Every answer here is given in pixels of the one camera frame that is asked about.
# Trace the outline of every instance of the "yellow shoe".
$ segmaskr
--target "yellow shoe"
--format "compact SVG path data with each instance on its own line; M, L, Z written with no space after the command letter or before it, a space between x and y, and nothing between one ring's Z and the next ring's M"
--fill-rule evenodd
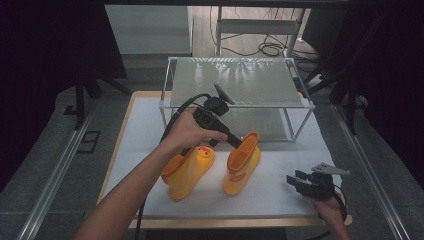
M185 198L199 179L215 161L215 152L208 147L192 147L183 157L173 157L162 171L161 177L168 184L168 196L175 200Z
M237 149L233 149L228 156L227 173L222 181L222 188L229 195L240 193L261 158L261 150L258 148L259 134L251 132L247 134Z

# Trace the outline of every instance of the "transparent shelf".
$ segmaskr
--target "transparent shelf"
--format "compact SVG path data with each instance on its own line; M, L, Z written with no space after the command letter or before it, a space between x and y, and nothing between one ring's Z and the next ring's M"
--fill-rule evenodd
M295 142L315 106L307 94L300 94L306 93L305 87L293 76L299 74L291 58L169 58L159 104L164 125L165 112L173 114L189 98L202 93L217 96L217 83L234 101L220 117L234 135L258 131L261 141ZM165 89L170 86L167 99Z

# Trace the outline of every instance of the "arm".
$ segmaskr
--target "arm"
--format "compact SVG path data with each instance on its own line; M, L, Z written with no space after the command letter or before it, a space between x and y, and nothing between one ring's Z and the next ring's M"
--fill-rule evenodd
M315 206L315 209L324 219L325 223L330 229L333 239L350 240L349 232L347 231L346 225L342 219L342 212L340 210L339 203L334 197L326 201L319 201L306 196L304 197L312 202L312 204Z
M191 112L183 112L169 135L100 201L74 239L122 238L168 161L205 138L225 141L227 136L199 127Z

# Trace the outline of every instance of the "white wall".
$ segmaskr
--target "white wall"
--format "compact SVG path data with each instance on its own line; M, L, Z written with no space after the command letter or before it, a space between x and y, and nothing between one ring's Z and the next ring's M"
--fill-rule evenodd
M187 6L105 5L121 54L190 54Z

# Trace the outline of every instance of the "rain boot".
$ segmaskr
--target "rain boot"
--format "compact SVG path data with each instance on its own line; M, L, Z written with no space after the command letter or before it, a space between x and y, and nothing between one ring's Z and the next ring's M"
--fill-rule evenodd
M185 198L214 161L215 152L203 146L192 147L185 156L173 157L161 174L168 185L168 196L175 201Z
M241 145L233 149L228 156L227 173L222 181L222 188L229 195L240 193L261 158L261 150L258 148L259 134L251 132L247 134Z

